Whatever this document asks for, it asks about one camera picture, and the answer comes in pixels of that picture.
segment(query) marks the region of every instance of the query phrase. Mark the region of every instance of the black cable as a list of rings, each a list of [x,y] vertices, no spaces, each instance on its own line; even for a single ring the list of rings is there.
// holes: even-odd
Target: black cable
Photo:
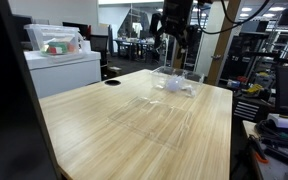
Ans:
[[[266,6],[266,4],[269,2],[269,0],[266,0],[265,2],[264,2],[264,4],[261,6],[261,10]],[[201,28],[201,21],[200,21],[200,17],[201,17],[201,12],[202,12],[202,10],[200,10],[200,13],[199,13],[199,11],[197,11],[197,23],[198,23],[198,26]],[[251,18],[253,18],[253,17],[255,17],[257,14],[256,13],[254,13],[250,18],[248,18],[249,20],[251,19]],[[238,27],[238,26],[240,26],[240,25],[242,25],[242,24],[244,24],[244,23],[246,23],[247,21],[245,20],[245,21],[243,21],[243,22],[241,22],[241,23],[239,23],[239,24],[235,24],[234,26],[232,26],[232,27],[230,27],[230,28],[227,28],[227,29],[224,29],[224,30],[221,30],[221,31],[217,31],[217,32],[207,32],[207,31],[205,31],[203,28],[201,28],[201,31],[203,32],[203,33],[205,33],[205,34],[219,34],[219,33],[222,33],[222,32],[226,32],[226,31],[229,31],[229,30],[231,30],[231,29],[234,29],[234,28],[236,28],[236,27]]]
[[[231,23],[233,23],[233,24],[240,24],[240,25],[241,25],[241,24],[243,24],[243,23],[245,23],[245,22],[250,21],[250,20],[253,19],[255,16],[257,16],[257,15],[265,8],[265,6],[269,3],[269,1],[270,1],[270,0],[265,0],[265,2],[262,4],[262,6],[261,6],[252,16],[250,16],[249,18],[247,18],[246,20],[244,20],[244,21],[242,21],[242,22],[235,22],[235,21],[233,21],[233,20],[228,16],[228,14],[227,14],[224,0],[221,0],[221,4],[222,4],[222,7],[223,7],[223,11],[224,11],[224,14],[225,14],[225,18],[226,18],[229,22],[231,22]]]

